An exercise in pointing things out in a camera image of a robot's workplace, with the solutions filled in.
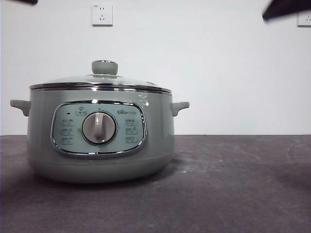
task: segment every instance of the glass lid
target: glass lid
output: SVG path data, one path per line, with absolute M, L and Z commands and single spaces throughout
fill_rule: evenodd
M 92 62 L 93 74 L 55 79 L 46 83 L 30 86 L 31 90 L 43 88 L 82 88 L 96 87 L 103 89 L 123 88 L 135 90 L 149 90 L 171 93 L 171 90 L 162 88 L 154 83 L 117 76 L 118 64 L 112 61 L 99 60 Z

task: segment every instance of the control dial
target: control dial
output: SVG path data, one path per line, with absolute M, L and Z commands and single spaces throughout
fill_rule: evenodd
M 83 122 L 82 131 L 85 138 L 95 144 L 109 141 L 116 131 L 113 118 L 104 112 L 90 114 Z

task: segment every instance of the pot handle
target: pot handle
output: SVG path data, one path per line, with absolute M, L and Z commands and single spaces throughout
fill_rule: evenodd
M 22 110 L 25 117 L 29 115 L 29 110 L 30 110 L 30 105 L 31 105 L 30 101 L 11 100 L 10 105 L 14 108 L 19 108 L 20 110 Z
M 189 102 L 176 102 L 171 103 L 171 110 L 173 117 L 178 115 L 178 112 L 184 108 L 189 108 L 190 103 Z

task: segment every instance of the electric stew pot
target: electric stew pot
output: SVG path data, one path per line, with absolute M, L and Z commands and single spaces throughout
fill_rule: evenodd
M 73 183 L 124 181 L 164 168 L 174 151 L 173 117 L 189 102 L 172 103 L 171 90 L 117 76 L 111 61 L 95 61 L 92 70 L 32 85 L 30 101 L 11 101 L 29 117 L 31 168 Z

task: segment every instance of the wall socket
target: wall socket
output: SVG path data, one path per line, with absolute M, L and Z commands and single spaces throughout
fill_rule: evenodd
M 298 13 L 297 26 L 298 27 L 311 27 L 311 10 Z
M 92 5 L 92 25 L 112 26 L 112 4 L 102 3 Z

